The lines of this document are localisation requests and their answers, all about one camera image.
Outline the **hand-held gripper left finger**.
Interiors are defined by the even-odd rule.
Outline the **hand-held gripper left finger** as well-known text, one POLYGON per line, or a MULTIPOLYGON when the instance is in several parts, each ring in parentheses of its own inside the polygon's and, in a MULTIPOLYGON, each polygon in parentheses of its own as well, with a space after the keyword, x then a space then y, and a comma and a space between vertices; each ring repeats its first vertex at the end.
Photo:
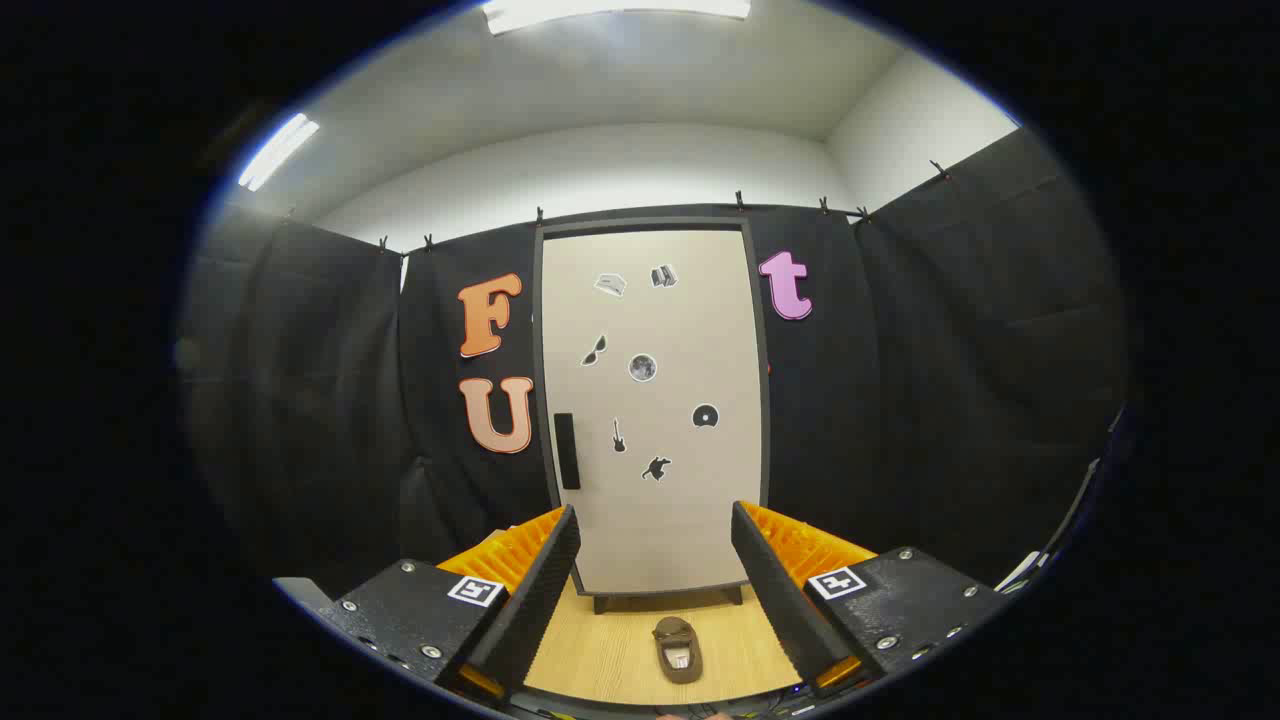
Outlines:
POLYGON ((504 706, 524 688, 581 544, 570 506, 438 564, 399 559, 340 596, 275 587, 365 656, 433 691, 504 706))

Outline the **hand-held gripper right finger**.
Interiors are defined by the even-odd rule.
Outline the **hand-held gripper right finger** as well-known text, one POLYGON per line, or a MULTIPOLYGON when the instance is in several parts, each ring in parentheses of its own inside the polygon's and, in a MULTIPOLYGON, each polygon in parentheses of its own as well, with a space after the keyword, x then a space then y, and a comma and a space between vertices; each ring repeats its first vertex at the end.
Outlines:
POLYGON ((745 501, 732 506, 730 536, 782 651, 819 698, 910 673, 1010 601, 922 550, 876 553, 745 501))

